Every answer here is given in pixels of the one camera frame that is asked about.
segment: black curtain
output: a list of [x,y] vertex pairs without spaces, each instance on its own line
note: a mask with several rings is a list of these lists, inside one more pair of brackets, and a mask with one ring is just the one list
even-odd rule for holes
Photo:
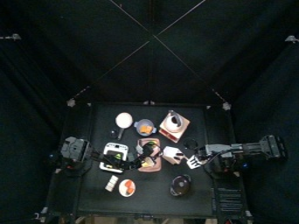
[[264,135],[280,136],[288,152],[286,162],[252,164],[246,176],[247,198],[258,223],[299,221],[299,45],[290,43],[246,93],[234,112],[240,143]]
[[46,205],[47,158],[58,150],[67,111],[60,92],[19,44],[0,42],[1,223],[27,223]]

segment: bowl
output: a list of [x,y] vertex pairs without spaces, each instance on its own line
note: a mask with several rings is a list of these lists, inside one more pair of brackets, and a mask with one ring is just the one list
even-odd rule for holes
[[140,136],[148,137],[156,132],[154,123],[148,119],[143,119],[135,123],[135,129]]

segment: lid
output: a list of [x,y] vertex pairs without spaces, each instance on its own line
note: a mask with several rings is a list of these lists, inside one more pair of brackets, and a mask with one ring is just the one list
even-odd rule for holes
[[191,178],[188,175],[179,175],[172,180],[171,194],[174,196],[184,195],[191,189]]

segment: black backdrop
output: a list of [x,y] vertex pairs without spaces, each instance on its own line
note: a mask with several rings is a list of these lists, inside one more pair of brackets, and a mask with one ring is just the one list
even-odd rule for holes
[[43,209],[43,159],[75,98],[231,103],[238,140],[278,134],[291,155],[247,175],[252,212],[296,223],[298,10],[295,0],[1,1],[0,37],[23,39],[0,39],[0,221]]

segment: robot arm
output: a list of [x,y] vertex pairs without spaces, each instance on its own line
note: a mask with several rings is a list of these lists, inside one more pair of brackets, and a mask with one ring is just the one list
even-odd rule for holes
[[264,136],[258,143],[207,144],[198,150],[198,158],[212,172],[238,172],[247,166],[246,158],[286,158],[286,148],[276,136]]

